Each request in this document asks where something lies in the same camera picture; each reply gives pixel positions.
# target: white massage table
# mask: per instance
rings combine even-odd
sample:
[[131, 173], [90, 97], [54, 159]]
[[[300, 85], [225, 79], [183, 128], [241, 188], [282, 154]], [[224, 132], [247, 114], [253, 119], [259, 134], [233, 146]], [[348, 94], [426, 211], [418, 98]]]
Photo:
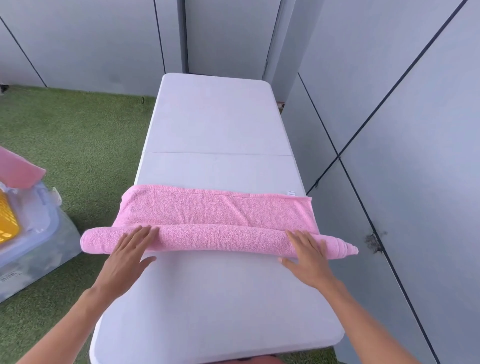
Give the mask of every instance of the white massage table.
[[[163, 76], [135, 184], [305, 196], [268, 83], [179, 73]], [[344, 335], [323, 296], [275, 256], [155, 255], [97, 323], [93, 364], [216, 362]]]

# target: pink cloth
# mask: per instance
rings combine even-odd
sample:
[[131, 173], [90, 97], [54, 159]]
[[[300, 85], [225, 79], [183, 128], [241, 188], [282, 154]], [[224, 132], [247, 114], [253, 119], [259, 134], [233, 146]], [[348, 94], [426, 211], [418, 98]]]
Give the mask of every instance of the pink cloth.
[[0, 182], [11, 188], [30, 188], [45, 174], [25, 158], [0, 146]]
[[358, 249], [333, 236], [320, 235], [310, 197], [241, 194], [160, 185], [137, 185], [122, 197], [111, 228], [85, 231], [87, 253], [110, 254], [123, 233], [138, 225], [158, 226], [149, 250], [228, 250], [295, 257], [285, 230], [306, 230], [325, 239], [329, 259]]

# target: floor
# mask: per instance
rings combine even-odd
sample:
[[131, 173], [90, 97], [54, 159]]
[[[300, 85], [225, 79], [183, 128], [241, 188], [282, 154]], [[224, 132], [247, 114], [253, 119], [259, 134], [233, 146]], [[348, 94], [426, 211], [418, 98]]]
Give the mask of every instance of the floor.
[[[80, 232], [111, 225], [133, 184], [155, 99], [12, 87], [0, 96], [0, 145], [47, 169]], [[0, 303], [0, 363], [15, 363], [94, 281], [105, 257], [80, 254]], [[88, 363], [85, 344], [76, 363]], [[332, 349], [281, 356], [337, 363]]]

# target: plastic storage box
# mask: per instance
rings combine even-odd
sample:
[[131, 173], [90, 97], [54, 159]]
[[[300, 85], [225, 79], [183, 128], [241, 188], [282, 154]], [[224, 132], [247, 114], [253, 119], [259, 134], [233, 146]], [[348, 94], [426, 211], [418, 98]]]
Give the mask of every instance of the plastic storage box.
[[60, 209], [57, 191], [43, 183], [28, 190], [0, 184], [20, 232], [0, 244], [0, 302], [78, 255], [80, 234]]

